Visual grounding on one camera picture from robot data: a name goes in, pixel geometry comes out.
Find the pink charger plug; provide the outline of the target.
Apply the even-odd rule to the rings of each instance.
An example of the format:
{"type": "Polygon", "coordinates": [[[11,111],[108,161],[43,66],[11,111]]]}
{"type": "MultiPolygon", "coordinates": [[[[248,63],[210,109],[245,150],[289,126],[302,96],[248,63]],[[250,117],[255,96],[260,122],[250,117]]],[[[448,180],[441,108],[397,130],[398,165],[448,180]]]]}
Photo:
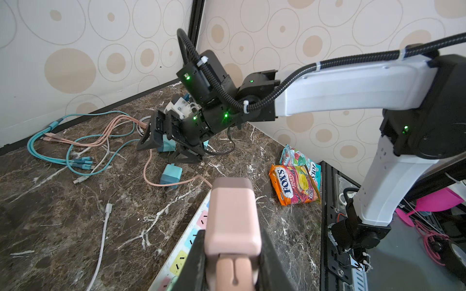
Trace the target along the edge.
{"type": "Polygon", "coordinates": [[[262,237],[249,179],[221,177],[213,182],[204,250],[209,290],[256,289],[262,237]]]}

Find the long white power strip pastel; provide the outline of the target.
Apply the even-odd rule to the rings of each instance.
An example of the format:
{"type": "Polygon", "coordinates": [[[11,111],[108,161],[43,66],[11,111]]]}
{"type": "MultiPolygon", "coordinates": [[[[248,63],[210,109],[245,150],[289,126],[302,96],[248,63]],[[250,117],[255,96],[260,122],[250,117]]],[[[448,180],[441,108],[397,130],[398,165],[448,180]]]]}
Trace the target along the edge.
{"type": "Polygon", "coordinates": [[[149,291],[167,291],[172,289],[180,276],[184,263],[200,230],[205,230],[208,220],[208,210],[211,191],[208,192],[195,215],[189,222],[181,238],[176,243],[168,259],[161,267],[149,291]]]}

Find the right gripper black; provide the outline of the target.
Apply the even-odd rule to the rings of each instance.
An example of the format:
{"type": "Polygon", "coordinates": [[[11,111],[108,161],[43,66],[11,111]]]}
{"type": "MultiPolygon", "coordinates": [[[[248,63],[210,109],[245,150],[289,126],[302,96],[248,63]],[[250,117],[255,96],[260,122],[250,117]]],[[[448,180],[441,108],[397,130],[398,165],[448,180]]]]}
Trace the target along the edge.
{"type": "Polygon", "coordinates": [[[201,107],[200,111],[184,120],[172,110],[167,114],[164,109],[153,112],[137,144],[137,151],[162,148],[163,135],[167,135],[168,139],[176,142],[176,150],[169,156],[170,164],[198,164],[208,152],[204,142],[235,126],[240,116],[220,99],[212,80],[232,96],[237,93],[237,88],[210,50],[194,57],[188,55],[177,76],[188,91],[190,100],[201,107]]]}

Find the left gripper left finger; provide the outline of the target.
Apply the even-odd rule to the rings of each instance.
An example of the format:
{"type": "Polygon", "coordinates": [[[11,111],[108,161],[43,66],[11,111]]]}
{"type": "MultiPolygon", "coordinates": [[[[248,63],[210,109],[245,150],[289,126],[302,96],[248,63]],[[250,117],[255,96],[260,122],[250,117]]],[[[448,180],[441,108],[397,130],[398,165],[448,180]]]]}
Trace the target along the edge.
{"type": "Polygon", "coordinates": [[[200,230],[172,291],[206,291],[205,231],[200,230]]]}

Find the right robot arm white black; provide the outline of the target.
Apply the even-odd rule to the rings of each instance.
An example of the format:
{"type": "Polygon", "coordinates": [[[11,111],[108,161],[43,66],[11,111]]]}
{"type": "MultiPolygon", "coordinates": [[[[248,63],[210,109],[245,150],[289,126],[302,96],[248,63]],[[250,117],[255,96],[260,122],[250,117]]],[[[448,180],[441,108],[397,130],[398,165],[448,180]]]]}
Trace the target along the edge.
{"type": "Polygon", "coordinates": [[[235,87],[211,51],[197,52],[177,30],[183,59],[178,78],[192,97],[189,105],[151,116],[138,150],[164,139],[177,143],[184,163],[208,154],[206,140],[246,122],[268,122],[301,113],[381,109],[379,148],[348,216],[331,227],[343,250],[370,249],[390,231],[392,215],[428,166],[466,150],[464,108],[466,60],[441,55],[463,44],[464,33],[400,50],[351,55],[311,63],[276,79],[275,70],[248,75],[235,87]]]}

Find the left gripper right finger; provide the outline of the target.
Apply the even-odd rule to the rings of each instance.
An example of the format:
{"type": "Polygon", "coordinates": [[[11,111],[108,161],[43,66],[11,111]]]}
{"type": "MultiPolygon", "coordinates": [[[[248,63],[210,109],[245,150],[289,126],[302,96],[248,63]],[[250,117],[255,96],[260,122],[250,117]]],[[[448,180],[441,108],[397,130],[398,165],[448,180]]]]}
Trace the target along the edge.
{"type": "Polygon", "coordinates": [[[258,260],[257,291],[294,291],[273,243],[265,229],[260,230],[262,250],[258,260]]]}

